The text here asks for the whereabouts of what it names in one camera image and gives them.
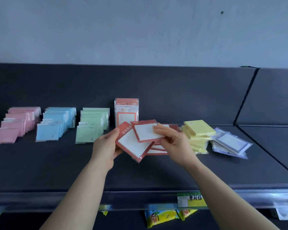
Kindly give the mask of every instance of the stack of pink sticky notes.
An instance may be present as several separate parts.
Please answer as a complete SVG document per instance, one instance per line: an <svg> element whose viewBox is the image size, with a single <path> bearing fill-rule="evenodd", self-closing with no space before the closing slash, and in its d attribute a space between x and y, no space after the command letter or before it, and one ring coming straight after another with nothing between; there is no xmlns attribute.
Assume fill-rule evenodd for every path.
<svg viewBox="0 0 288 230"><path fill-rule="evenodd" d="M1 121L0 144L15 143L18 136L36 128L40 123L40 107L12 107Z"/></svg>

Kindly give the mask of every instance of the stack of yellow sticky notes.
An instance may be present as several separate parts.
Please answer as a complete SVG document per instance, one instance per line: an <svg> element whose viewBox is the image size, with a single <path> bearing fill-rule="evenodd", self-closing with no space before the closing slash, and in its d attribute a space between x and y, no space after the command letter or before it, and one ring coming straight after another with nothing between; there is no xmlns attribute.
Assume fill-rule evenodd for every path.
<svg viewBox="0 0 288 230"><path fill-rule="evenodd" d="M195 154L208 154L206 150L208 141L216 131L203 120L185 121L181 130L188 137Z"/></svg>

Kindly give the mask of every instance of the price tag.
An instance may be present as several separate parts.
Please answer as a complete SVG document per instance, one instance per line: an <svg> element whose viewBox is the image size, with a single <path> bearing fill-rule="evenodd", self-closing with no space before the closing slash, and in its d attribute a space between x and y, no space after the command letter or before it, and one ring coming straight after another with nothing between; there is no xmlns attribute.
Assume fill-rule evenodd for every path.
<svg viewBox="0 0 288 230"><path fill-rule="evenodd" d="M177 203L179 208L206 207L206 202L200 192L179 193L177 194Z"/></svg>

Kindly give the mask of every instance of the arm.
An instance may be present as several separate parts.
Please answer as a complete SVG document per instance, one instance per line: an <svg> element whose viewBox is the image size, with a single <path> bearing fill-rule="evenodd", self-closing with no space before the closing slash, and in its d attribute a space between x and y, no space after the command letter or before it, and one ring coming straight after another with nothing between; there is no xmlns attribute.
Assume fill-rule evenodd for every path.
<svg viewBox="0 0 288 230"><path fill-rule="evenodd" d="M115 129L94 142L92 158L40 230L93 228L106 175L114 158L122 152L115 146L118 135L119 130Z"/></svg>
<svg viewBox="0 0 288 230"><path fill-rule="evenodd" d="M166 136L161 145L193 177L220 229L278 229L200 162L184 133L161 124L154 132Z"/></svg>

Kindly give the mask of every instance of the person's right hand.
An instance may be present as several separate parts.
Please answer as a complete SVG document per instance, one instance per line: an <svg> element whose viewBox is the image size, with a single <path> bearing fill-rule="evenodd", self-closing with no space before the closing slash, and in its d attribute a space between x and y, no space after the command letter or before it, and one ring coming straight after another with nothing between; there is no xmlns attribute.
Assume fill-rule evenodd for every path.
<svg viewBox="0 0 288 230"><path fill-rule="evenodd" d="M157 126L153 126L153 128L154 133L165 136L165 138L161 139L161 145L174 162L181 166L186 166L188 162L198 160L183 132L165 127L160 123Z"/></svg>

